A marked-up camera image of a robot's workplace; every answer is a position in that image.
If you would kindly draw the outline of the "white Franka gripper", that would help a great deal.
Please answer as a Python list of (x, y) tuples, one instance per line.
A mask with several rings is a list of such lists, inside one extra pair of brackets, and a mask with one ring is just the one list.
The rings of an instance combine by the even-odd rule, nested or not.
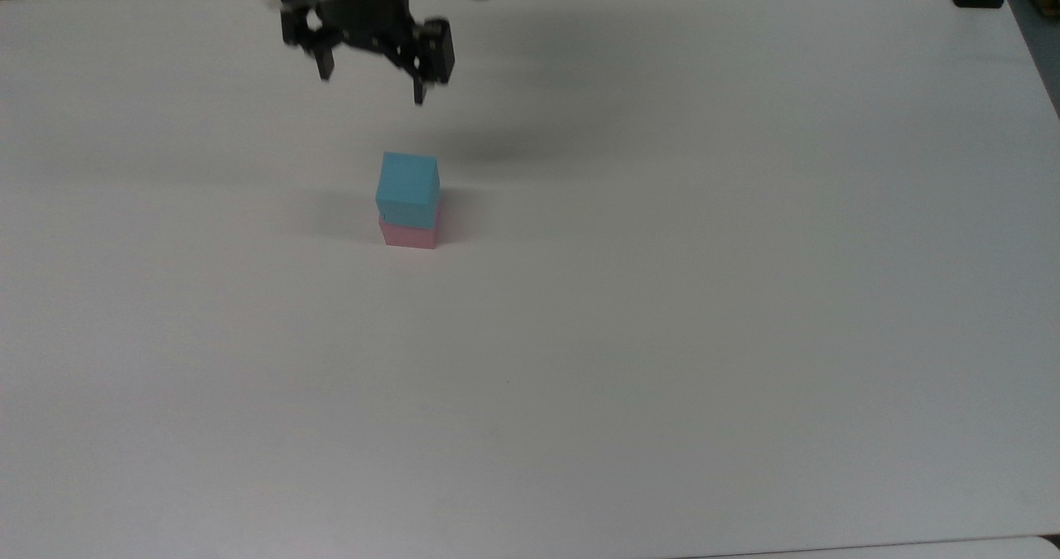
[(424, 105), (428, 90), (450, 83), (455, 67), (450, 21), (404, 21), (409, 16), (407, 0), (262, 1), (279, 12), (283, 42), (302, 49), (316, 63), (321, 81), (332, 77), (334, 49), (344, 43), (344, 37), (368, 35), (396, 22), (394, 35), (385, 39), (385, 56), (412, 77), (414, 105)]

